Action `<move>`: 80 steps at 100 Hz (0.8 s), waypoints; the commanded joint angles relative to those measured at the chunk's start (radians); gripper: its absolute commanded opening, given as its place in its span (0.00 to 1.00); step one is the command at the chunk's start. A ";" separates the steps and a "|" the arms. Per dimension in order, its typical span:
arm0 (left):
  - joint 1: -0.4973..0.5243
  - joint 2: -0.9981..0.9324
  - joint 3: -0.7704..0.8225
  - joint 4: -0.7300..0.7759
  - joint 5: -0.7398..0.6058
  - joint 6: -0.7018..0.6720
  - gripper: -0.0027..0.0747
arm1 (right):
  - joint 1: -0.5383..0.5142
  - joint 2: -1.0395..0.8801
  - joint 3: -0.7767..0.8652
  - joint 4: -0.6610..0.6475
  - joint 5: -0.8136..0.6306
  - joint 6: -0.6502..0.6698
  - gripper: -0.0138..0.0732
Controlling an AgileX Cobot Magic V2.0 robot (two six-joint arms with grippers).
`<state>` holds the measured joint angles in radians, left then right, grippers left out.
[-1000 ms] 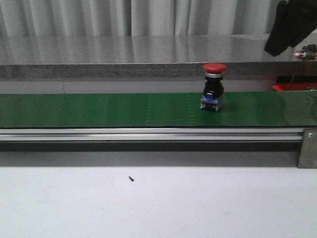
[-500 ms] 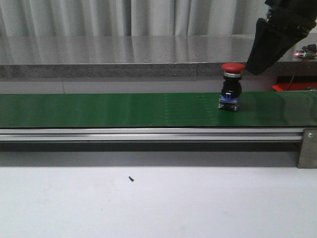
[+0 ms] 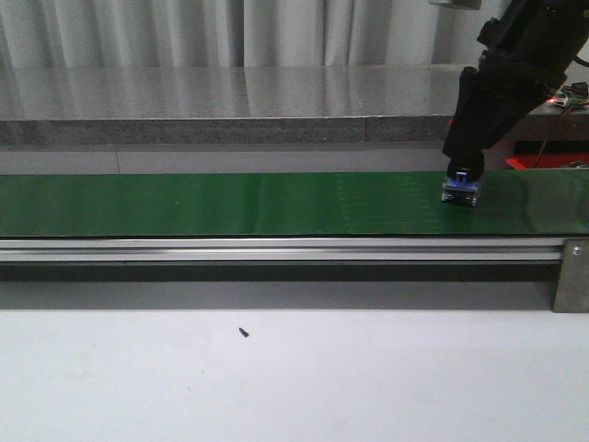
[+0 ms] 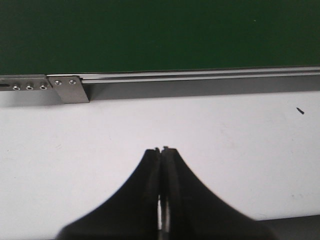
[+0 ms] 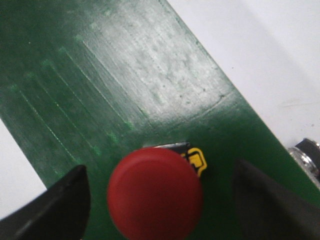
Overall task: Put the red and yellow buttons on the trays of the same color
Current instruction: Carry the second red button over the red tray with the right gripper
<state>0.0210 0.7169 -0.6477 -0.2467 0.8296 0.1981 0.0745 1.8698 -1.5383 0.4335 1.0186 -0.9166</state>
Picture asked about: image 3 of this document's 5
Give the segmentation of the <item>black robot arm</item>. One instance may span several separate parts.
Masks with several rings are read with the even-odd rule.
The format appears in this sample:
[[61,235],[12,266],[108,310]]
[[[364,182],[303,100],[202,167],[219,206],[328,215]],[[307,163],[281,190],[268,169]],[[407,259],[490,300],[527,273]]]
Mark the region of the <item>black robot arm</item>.
[[447,175],[480,179],[484,150],[500,141],[530,111],[551,98],[588,40],[585,1],[513,1],[487,21],[476,67],[459,78],[456,112],[445,139]]

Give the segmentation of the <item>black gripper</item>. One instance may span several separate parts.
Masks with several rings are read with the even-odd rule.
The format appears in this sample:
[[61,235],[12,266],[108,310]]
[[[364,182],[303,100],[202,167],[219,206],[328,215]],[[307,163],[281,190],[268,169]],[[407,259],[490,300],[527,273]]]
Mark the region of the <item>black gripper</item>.
[[467,169],[468,180],[479,180],[483,151],[554,95],[566,69],[563,50],[541,50],[531,59],[498,48],[483,51],[479,65],[465,67],[459,78],[456,112],[443,147],[448,170]]

